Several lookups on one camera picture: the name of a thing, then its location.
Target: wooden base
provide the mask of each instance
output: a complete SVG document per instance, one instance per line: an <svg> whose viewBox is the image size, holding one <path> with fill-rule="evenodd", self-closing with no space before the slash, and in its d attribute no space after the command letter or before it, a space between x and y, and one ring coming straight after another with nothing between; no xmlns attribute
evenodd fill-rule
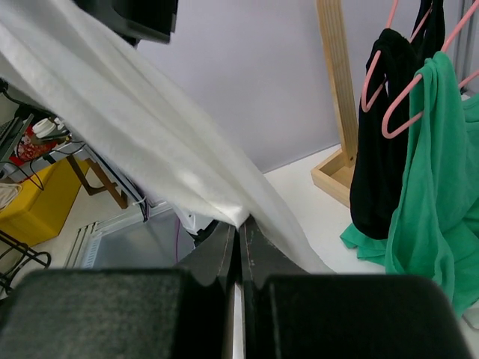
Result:
<svg viewBox="0 0 479 359"><path fill-rule="evenodd" d="M311 170L314 184L324 192L350 206L350 188L354 166L347 167L343 150L337 150L324 162Z"/></svg>

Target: wooden leg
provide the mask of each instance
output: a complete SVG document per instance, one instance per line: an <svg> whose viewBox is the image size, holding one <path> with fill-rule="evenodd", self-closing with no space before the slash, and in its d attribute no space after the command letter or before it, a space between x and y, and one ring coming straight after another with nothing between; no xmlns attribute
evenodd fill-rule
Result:
<svg viewBox="0 0 479 359"><path fill-rule="evenodd" d="M75 157L73 157L73 155L68 156L67 161L70 164L71 168L73 169L73 172L75 172L76 176L80 180L80 183L85 188L88 195L93 196L94 194L106 191L105 186L103 186L103 187L92 187L90 185L90 183L88 183L85 175L82 172L82 169L80 168L80 166L78 166L78 162L75 160Z"/></svg>
<svg viewBox="0 0 479 359"><path fill-rule="evenodd" d="M105 186L106 190L110 192L116 203L118 203L118 206L120 206L121 209L127 208L128 202L126 200L126 195L118 193L115 188L116 183L112 183L112 181L110 181L108 176L106 176L106 173L103 172L100 165L98 165L96 162L93 162L91 159L87 159L86 162L90 165L90 168L97 175L98 179Z"/></svg>

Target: wooden stand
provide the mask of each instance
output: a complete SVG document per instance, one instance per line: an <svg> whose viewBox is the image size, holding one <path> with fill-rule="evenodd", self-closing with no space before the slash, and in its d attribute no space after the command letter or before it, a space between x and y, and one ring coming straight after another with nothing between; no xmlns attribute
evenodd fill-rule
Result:
<svg viewBox="0 0 479 359"><path fill-rule="evenodd" d="M345 206L350 206L350 188L358 150L358 122L341 0L317 0L317 13L341 149L313 168L311 175L316 186Z"/></svg>

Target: red object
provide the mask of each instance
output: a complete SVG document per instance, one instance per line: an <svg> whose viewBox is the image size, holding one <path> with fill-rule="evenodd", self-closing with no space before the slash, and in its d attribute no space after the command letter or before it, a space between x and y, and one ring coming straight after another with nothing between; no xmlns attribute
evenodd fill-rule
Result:
<svg viewBox="0 0 479 359"><path fill-rule="evenodd" d="M16 165L23 165L26 162L36 159L45 153L50 152L56 145L56 141L49 144L33 144L31 138L34 136L32 126L29 126L23 133L22 139L16 146L10 160Z"/></svg>

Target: black garment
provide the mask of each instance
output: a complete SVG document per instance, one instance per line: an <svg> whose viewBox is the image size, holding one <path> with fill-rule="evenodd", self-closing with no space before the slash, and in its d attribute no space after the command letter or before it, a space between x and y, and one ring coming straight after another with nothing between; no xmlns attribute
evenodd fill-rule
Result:
<svg viewBox="0 0 479 359"><path fill-rule="evenodd" d="M415 26L429 10L431 0L421 1ZM432 57L444 43L445 23L442 0L434 0L433 11L412 43L396 31L385 29L373 45L367 69L377 50L378 64L367 89L370 99L388 79L368 113L359 106L359 138L356 168L351 184L351 217L358 230L372 239L388 238L389 225L397 208L406 162L408 131L388 140L382 136L382 118L392 101L413 79L426 58ZM409 119L409 98L396 108L389 121L392 131Z"/></svg>

